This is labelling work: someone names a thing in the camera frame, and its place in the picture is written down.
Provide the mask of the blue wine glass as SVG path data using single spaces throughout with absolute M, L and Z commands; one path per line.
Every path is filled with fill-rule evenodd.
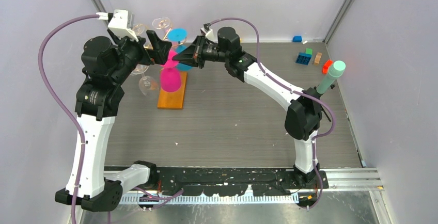
M 175 44 L 174 50 L 177 53 L 182 52 L 186 48 L 186 46 L 184 45 L 186 38 L 187 38 L 187 31 L 183 28 L 172 29 L 167 35 L 168 41 Z M 178 69 L 180 72 L 188 72 L 192 69 L 192 67 L 182 63 L 178 63 L 175 66 L 175 68 Z

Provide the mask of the pink wine glass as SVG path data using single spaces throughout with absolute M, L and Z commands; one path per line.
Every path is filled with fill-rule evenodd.
M 162 65 L 163 69 L 160 74 L 161 87 L 164 91 L 175 92 L 181 86 L 181 77 L 179 71 L 176 69 L 178 62 L 173 60 L 177 53 L 170 51 L 167 62 Z

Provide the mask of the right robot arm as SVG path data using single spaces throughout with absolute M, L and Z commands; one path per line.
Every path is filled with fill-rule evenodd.
M 294 140 L 293 176 L 301 188 L 311 184 L 323 188 L 316 158 L 316 137 L 322 119 L 320 97 L 315 88 L 304 90 L 269 71 L 259 60 L 242 49 L 240 37 L 231 27 L 222 27 L 218 42 L 205 35 L 173 57 L 181 64 L 203 68 L 207 61 L 222 62 L 227 72 L 254 86 L 276 101 L 285 111 L 285 130 Z

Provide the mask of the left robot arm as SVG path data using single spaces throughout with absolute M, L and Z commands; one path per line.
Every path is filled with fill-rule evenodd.
M 55 201 L 90 212 L 112 211 L 126 192 L 137 186 L 154 189 L 159 173 L 154 163 L 136 161 L 127 169 L 104 176 L 108 139 L 124 96 L 122 84 L 138 65 L 163 65 L 171 43 L 152 30 L 146 37 L 108 36 L 89 39 L 81 55 L 85 80 L 76 93 L 79 124 L 72 175 Z

